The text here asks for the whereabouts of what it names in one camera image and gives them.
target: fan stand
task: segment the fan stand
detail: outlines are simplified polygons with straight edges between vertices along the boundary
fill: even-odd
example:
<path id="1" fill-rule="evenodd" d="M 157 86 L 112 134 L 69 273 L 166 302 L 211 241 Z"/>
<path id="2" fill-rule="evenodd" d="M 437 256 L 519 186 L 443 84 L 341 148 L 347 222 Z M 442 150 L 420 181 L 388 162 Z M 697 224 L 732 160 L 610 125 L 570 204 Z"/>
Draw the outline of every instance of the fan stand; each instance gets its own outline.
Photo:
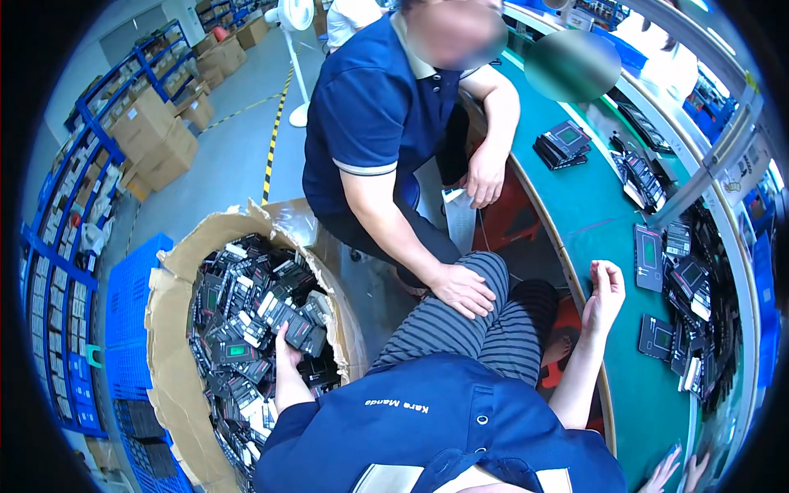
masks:
<path id="1" fill-rule="evenodd" d="M 301 89 L 301 97 L 304 98 L 304 104 L 293 110 L 293 113 L 288 117 L 288 121 L 294 127 L 307 126 L 307 109 L 309 108 L 309 96 L 307 96 L 307 88 L 304 86 L 304 79 L 301 77 L 301 67 L 298 65 L 298 57 L 294 51 L 293 38 L 290 36 L 288 29 L 283 29 L 285 33 L 285 41 L 287 41 L 288 51 L 290 52 L 290 60 L 294 64 L 294 72 L 298 80 L 298 87 Z"/>

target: striped pants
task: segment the striped pants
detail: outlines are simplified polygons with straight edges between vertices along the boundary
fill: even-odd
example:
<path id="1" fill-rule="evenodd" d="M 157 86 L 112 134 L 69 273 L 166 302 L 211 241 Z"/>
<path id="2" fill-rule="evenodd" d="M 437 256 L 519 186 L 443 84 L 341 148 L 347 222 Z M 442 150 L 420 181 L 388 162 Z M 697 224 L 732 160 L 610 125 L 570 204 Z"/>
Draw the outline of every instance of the striped pants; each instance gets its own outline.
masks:
<path id="1" fill-rule="evenodd" d="M 457 263 L 485 279 L 496 296 L 493 311 L 469 320 L 430 294 L 392 334 L 372 368 L 433 353 L 455 353 L 536 386 L 545 342 L 559 309 L 556 290 L 545 280 L 531 279 L 510 292 L 507 266 L 492 252 L 472 252 Z"/>

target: navy polo shirt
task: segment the navy polo shirt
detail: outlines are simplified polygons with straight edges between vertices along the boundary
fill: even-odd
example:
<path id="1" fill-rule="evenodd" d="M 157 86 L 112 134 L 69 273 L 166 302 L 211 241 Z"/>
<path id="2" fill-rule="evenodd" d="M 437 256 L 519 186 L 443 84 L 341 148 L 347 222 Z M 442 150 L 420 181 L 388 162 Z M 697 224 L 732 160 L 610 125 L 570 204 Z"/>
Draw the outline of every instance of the navy polo shirt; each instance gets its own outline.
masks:
<path id="1" fill-rule="evenodd" d="M 598 433 L 566 430 L 523 381 L 448 353 L 377 368 L 286 409 L 261 450 L 254 486 L 347 493 L 371 464 L 424 467 L 413 493 L 474 465 L 536 493 L 544 492 L 537 473 L 553 469 L 567 471 L 573 491 L 627 491 Z"/>
<path id="2" fill-rule="evenodd" d="M 399 13 L 384 15 L 328 57 L 307 117 L 302 185 L 314 212 L 348 210 L 340 169 L 402 180 L 430 159 L 462 74 L 436 70 L 411 53 Z"/>

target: curved workbench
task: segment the curved workbench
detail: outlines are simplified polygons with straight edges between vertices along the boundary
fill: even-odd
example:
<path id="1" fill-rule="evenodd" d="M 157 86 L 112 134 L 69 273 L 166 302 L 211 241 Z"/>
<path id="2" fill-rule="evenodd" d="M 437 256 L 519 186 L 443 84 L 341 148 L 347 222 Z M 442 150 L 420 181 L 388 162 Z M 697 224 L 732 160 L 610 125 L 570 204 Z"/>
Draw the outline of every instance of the curved workbench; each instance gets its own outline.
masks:
<path id="1" fill-rule="evenodd" d="M 540 18 L 541 14 L 508 3 L 505 3 L 504 13 L 543 34 L 560 29 L 551 21 Z M 624 194 L 608 145 L 600 138 L 607 139 L 610 131 L 596 127 L 600 115 L 597 115 L 597 121 L 591 118 L 593 110 L 600 112 L 601 105 L 592 108 L 590 105 L 571 105 L 547 99 L 527 83 L 522 59 L 517 53 L 507 48 L 501 59 L 502 65 L 496 68 L 517 88 L 522 109 L 510 165 L 552 240 L 579 312 L 591 293 L 589 264 L 592 260 L 610 260 L 619 265 L 625 275 L 627 297 L 608 336 L 598 389 L 604 411 L 606 443 L 619 459 L 630 489 L 635 490 L 672 444 L 682 444 L 687 460 L 694 452 L 696 435 L 701 429 L 697 399 L 687 392 L 677 391 L 679 377 L 667 364 L 638 352 L 643 314 L 671 320 L 661 293 L 635 285 L 633 230 L 636 222 L 644 223 L 644 218 Z M 709 149 L 709 142 L 703 136 L 699 137 L 701 133 L 694 125 L 688 132 L 687 122 L 682 121 L 683 118 L 689 120 L 687 115 L 678 107 L 665 104 L 658 95 L 648 93 L 637 77 L 623 71 L 616 87 L 645 112 L 676 150 L 676 156 L 668 160 L 669 166 L 674 169 L 680 184 L 687 182 L 699 168 L 703 153 Z M 605 103 L 604 99 L 598 100 L 600 102 Z M 613 102 L 602 107 L 603 111 L 608 111 L 608 118 L 616 113 Z M 472 115 L 473 124 L 484 125 L 480 107 L 472 105 L 471 109 L 472 113 L 477 112 L 476 117 Z M 589 161 L 582 166 L 550 171 L 532 149 L 532 144 L 539 134 L 568 118 L 576 121 L 593 139 L 592 151 L 587 154 Z M 733 251 L 743 252 L 742 242 L 737 238 L 736 221 L 732 220 L 733 212 L 722 204 L 718 188 L 713 186 L 704 194 L 705 202 L 724 244 L 731 244 Z M 743 378 L 739 379 L 740 388 L 733 392 L 735 399 L 731 399 L 733 402 L 728 405 L 730 408 L 738 407 L 742 421 L 731 433 L 734 436 L 736 431 L 739 441 L 737 437 L 735 441 L 730 437 L 728 442 L 737 450 L 744 439 L 753 409 L 748 404 L 753 400 L 754 367 L 757 365 L 754 340 L 757 341 L 758 328 L 755 327 L 757 308 L 753 305 L 755 296 L 750 265 L 743 261 L 745 256 L 731 257 L 745 336 L 744 365 L 741 359 L 739 369 Z M 738 404 L 740 394 L 745 405 Z M 723 463 L 728 466 L 735 455 L 724 457 Z M 676 490 L 680 479 L 681 475 L 675 474 L 666 484 L 665 491 Z"/>

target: green workbench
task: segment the green workbench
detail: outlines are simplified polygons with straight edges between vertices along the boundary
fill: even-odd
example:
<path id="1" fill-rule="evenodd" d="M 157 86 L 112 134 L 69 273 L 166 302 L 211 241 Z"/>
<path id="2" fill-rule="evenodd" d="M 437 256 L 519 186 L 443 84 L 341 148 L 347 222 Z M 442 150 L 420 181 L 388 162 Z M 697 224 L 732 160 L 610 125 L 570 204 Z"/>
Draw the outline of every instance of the green workbench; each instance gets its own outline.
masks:
<path id="1" fill-rule="evenodd" d="M 509 49 L 507 53 L 518 58 Z M 615 451 L 630 489 L 635 491 L 673 443 L 680 442 L 684 448 L 690 420 L 690 397 L 677 391 L 679 377 L 667 363 L 638 352 L 643 314 L 671 320 L 660 293 L 635 285 L 633 227 L 636 222 L 643 223 L 643 218 L 595 146 L 584 165 L 557 171 L 544 165 L 532 149 L 534 140 L 570 115 L 562 105 L 535 92 L 517 65 L 506 57 L 501 59 L 502 65 L 496 68 L 512 81 L 521 100 L 512 155 L 523 171 L 527 192 L 536 195 L 532 197 L 534 205 L 542 209 L 545 228 L 553 236 L 570 281 L 577 279 L 588 297 L 592 287 L 589 264 L 598 259 L 615 263 L 625 276 L 626 300 L 605 351 L 608 392 L 601 388 L 601 395 L 604 400 L 610 396 L 604 407 L 608 405 L 613 415 L 613 426 L 606 423 L 613 428 L 613 432 L 606 430 L 609 448 Z M 600 138 L 608 141 L 608 136 Z M 680 476 L 676 473 L 665 491 L 675 491 Z"/>

